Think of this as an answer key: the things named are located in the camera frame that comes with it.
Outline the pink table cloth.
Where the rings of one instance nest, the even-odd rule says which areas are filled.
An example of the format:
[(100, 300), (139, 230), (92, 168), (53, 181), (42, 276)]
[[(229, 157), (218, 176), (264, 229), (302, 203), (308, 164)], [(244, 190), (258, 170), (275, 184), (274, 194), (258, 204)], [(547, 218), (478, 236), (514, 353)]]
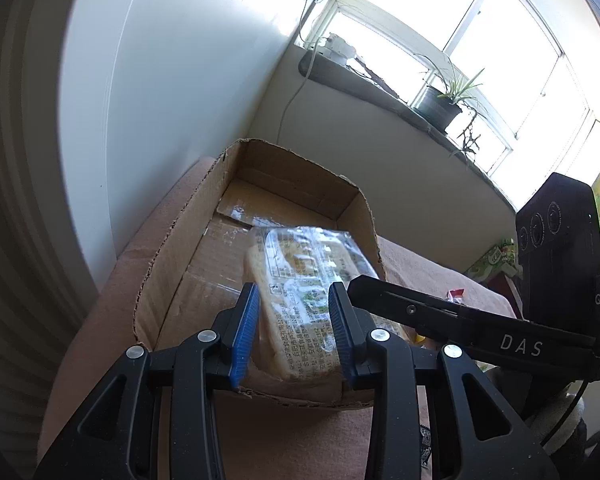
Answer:
[(465, 478), (488, 466), (481, 430), (500, 440), (519, 419), (478, 369), (496, 344), (484, 321), (507, 300), (398, 245), (382, 243), (385, 281), (366, 275), (326, 292), (336, 378), (370, 398), (364, 410), (278, 408), (244, 393), (263, 290), (247, 283), (180, 344), (137, 337), (138, 294), (186, 214), (206, 214), (228, 159), (198, 162), (159, 204), (151, 247), (132, 246), (62, 360), (38, 445), (40, 479), (363, 479), (420, 475), (419, 388), (434, 411), (434, 447)]

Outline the white power box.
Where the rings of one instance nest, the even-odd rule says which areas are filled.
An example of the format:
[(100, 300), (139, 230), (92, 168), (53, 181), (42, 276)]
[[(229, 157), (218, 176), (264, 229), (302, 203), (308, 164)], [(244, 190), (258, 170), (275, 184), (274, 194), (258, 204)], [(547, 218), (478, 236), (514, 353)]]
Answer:
[(355, 47), (336, 34), (330, 34), (317, 51), (324, 58), (328, 58), (340, 66), (347, 66), (350, 60), (356, 58)]

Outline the potted spider plant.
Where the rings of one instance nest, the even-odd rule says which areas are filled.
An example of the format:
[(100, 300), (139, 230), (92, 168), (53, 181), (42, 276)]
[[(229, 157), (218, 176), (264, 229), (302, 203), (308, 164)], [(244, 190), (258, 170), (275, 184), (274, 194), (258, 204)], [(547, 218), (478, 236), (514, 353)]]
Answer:
[(443, 90), (439, 90), (433, 84), (426, 84), (424, 93), (416, 102), (417, 113), (438, 131), (445, 133), (446, 128), (463, 110), (469, 110), (472, 116), (460, 133), (462, 143), (457, 151), (465, 157), (477, 154), (480, 134), (474, 135), (474, 125), (483, 112), (479, 108), (480, 100), (472, 92), (481, 86), (478, 78), (484, 69), (467, 78), (453, 63), (449, 70), (444, 70), (427, 55), (419, 53), (417, 57), (426, 62), (431, 75), (438, 78), (444, 87)]

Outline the bread cracker pack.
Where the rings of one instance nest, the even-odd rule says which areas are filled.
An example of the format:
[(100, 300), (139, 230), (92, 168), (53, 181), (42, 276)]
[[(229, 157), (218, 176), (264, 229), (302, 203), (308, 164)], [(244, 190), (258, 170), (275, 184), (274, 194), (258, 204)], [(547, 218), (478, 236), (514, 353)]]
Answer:
[(257, 367), (284, 382), (336, 373), (339, 358), (328, 293), (360, 275), (376, 278), (352, 235), (318, 226), (257, 228), (245, 254), (244, 278), (261, 299)]

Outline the green printed bag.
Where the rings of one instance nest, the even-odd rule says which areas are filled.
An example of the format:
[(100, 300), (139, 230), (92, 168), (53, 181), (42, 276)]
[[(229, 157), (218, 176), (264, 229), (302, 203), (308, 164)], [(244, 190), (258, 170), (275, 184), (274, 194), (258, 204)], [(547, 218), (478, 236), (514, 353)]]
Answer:
[(499, 273), (510, 278), (518, 274), (516, 245), (512, 238), (502, 238), (466, 271), (468, 278), (478, 283), (486, 283)]

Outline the brown cardboard box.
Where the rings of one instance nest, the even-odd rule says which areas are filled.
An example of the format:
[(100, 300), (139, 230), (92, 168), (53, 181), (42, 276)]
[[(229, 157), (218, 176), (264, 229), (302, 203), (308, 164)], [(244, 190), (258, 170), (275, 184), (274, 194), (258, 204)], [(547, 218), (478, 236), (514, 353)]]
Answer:
[(360, 189), (291, 151), (239, 140), (212, 164), (151, 260), (134, 309), (136, 339), (175, 347), (258, 286), (261, 311), (239, 390), (286, 405), (355, 410), (372, 395), (340, 372), (332, 283), (383, 278)]

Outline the red date snack bag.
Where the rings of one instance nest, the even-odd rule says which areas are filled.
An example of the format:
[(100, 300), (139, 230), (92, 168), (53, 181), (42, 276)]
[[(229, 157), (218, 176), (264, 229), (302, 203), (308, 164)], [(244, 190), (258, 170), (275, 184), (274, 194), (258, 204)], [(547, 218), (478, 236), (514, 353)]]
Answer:
[(450, 289), (446, 294), (446, 301), (451, 304), (458, 304), (459, 306), (465, 305), (465, 289), (456, 288)]

